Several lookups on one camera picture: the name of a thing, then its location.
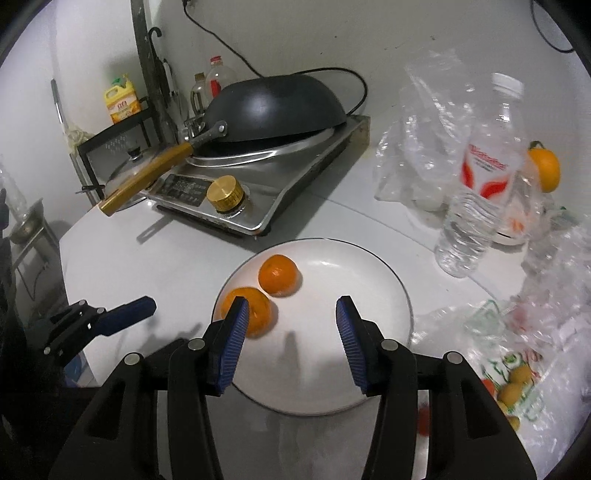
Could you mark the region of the crumpled clear plastic bag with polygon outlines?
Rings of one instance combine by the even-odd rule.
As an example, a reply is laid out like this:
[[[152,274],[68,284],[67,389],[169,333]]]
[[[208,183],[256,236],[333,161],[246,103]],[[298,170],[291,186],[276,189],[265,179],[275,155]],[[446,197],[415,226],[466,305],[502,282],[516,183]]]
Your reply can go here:
[[[563,348],[590,328],[590,217],[564,208],[547,213],[522,263],[526,278],[513,309],[529,313],[532,328],[515,331],[531,342]]]

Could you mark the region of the small yellow kumquat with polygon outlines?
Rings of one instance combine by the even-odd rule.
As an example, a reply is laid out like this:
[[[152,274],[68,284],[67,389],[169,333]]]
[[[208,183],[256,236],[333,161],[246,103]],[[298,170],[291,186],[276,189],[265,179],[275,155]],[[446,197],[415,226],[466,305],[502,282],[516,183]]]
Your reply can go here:
[[[512,408],[522,397],[523,385],[519,383],[507,383],[498,392],[497,400],[507,408]]]
[[[520,429],[521,422],[517,416],[507,415],[506,419],[514,431],[518,431]]]
[[[509,382],[520,386],[529,385],[533,382],[533,372],[526,363],[514,368],[509,375]]]

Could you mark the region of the black metal rack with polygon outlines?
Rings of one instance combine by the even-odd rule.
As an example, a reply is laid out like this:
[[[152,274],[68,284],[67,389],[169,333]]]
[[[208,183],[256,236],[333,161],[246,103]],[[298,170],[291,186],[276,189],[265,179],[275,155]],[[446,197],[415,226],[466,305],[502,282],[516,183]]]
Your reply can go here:
[[[96,204],[105,197],[105,187],[113,172],[129,159],[129,151],[158,146],[162,137],[155,110],[147,97],[140,99],[139,113],[100,131],[76,147],[86,176],[82,190],[92,193]]]

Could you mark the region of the steel pot lid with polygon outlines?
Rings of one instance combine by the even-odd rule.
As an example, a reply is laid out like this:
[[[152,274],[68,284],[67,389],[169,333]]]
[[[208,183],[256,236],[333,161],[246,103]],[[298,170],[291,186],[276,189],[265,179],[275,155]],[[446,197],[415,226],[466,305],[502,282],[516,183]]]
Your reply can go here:
[[[128,158],[116,167],[109,176],[105,185],[104,196],[109,197],[122,183],[128,178],[135,176],[162,150],[162,146],[154,146],[144,150],[140,150],[139,148],[129,150]]]

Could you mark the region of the red cherry tomato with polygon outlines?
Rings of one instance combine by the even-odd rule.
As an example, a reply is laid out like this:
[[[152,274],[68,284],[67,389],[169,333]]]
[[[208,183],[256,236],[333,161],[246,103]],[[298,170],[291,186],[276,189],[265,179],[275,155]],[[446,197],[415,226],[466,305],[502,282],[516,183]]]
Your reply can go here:
[[[483,379],[483,380],[482,380],[482,383],[483,383],[483,385],[485,386],[485,388],[487,389],[487,391],[488,391],[488,392],[489,392],[489,393],[490,393],[490,394],[491,394],[493,397],[495,397],[495,396],[496,396],[496,392],[497,392],[497,390],[496,390],[496,387],[495,387],[495,385],[494,385],[493,381],[492,381],[492,380],[490,380],[490,379]]]

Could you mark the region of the yellow detergent bottle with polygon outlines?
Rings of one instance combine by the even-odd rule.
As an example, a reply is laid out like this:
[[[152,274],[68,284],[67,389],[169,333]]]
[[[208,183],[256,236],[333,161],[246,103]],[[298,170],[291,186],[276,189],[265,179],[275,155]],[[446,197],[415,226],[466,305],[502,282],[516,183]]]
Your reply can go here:
[[[117,124],[141,111],[135,88],[126,76],[115,78],[104,92],[103,100],[113,124]]]

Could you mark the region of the dark oil bottle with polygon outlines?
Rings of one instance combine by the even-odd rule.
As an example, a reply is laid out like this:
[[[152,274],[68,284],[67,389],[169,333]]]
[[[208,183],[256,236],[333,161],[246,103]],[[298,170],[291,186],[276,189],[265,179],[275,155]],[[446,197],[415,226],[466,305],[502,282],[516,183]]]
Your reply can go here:
[[[190,90],[189,103],[194,116],[204,114],[208,106],[205,74],[202,72],[194,75],[194,84]]]

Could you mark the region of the white round plate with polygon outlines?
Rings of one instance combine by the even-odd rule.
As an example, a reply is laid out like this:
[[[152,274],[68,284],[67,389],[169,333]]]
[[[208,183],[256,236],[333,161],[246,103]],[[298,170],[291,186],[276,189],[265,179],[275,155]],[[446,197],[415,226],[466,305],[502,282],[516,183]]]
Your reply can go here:
[[[349,370],[335,304],[351,297],[363,319],[375,322],[385,337],[408,344],[413,310],[402,280],[381,258],[352,243],[294,240],[240,265],[219,291],[212,320],[222,319],[223,301],[232,290],[259,285],[259,269],[273,255],[297,265],[297,290],[270,298],[273,322],[266,333],[245,340],[233,385],[257,404],[287,415],[332,415],[362,404],[366,398]]]

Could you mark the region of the red tomato in bag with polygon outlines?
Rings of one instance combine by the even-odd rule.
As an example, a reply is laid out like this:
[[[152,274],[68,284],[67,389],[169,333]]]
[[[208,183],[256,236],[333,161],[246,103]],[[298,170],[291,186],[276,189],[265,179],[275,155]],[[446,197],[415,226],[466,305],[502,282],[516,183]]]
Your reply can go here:
[[[515,331],[525,332],[532,328],[528,311],[522,306],[517,306],[510,314],[510,324]]]

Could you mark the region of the red label sauce bottle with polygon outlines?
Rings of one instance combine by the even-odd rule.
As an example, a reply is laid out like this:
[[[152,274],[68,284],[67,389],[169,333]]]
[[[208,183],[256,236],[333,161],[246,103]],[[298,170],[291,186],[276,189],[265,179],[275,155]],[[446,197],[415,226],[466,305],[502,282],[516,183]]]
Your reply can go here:
[[[205,76],[206,91],[211,99],[214,99],[224,88],[237,81],[238,77],[235,71],[224,65],[221,56],[211,57],[211,69]]]

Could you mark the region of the large orange with leaf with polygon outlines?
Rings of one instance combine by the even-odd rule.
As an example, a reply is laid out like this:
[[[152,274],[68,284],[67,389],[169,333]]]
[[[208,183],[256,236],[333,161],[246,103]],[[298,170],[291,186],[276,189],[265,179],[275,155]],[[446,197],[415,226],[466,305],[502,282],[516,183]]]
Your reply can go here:
[[[558,157],[537,140],[530,143],[528,153],[538,168],[542,191],[544,193],[554,192],[561,181],[561,164]]]

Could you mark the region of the printed plastic fruit bag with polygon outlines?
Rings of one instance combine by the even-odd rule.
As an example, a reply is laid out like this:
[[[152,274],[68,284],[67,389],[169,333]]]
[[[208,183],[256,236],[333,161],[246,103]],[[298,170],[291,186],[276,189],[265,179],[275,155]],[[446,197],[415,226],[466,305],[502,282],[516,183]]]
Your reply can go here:
[[[533,382],[505,413],[520,419],[517,435],[545,478],[564,458],[590,414],[590,328],[563,348],[531,342],[508,325],[510,309],[493,300],[450,307],[414,320],[412,350],[433,357],[449,351],[464,356],[477,376],[490,379],[496,396],[510,372],[526,363]]]

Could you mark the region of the silver induction cooker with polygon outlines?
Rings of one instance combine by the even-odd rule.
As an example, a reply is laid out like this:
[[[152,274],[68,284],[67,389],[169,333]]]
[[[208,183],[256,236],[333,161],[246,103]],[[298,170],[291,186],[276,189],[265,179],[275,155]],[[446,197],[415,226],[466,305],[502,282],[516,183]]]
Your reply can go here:
[[[266,234],[270,224],[332,163],[350,167],[369,145],[370,118],[353,115],[335,129],[300,141],[237,156],[190,157],[143,194],[155,205],[194,222],[240,236]],[[245,199],[228,213],[206,199],[214,180],[235,177]]]

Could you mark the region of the clear plastic water bottle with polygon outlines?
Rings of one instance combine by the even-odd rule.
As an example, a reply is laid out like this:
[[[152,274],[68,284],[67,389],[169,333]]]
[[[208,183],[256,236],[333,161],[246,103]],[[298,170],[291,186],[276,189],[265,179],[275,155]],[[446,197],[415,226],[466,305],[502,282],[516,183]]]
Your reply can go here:
[[[494,73],[491,103],[469,135],[455,192],[434,253],[455,278],[476,270],[501,226],[517,173],[527,153],[522,116],[524,84]]]

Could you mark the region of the black wok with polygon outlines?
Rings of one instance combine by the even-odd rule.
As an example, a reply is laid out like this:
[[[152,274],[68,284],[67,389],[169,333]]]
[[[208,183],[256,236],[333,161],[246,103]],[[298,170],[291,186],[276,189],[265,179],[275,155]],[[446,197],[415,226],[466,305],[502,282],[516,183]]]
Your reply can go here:
[[[242,144],[304,135],[339,127],[348,115],[321,81],[293,74],[236,82],[221,90],[205,111],[205,130],[166,147],[99,204],[112,216],[134,195],[182,163],[202,145]]]

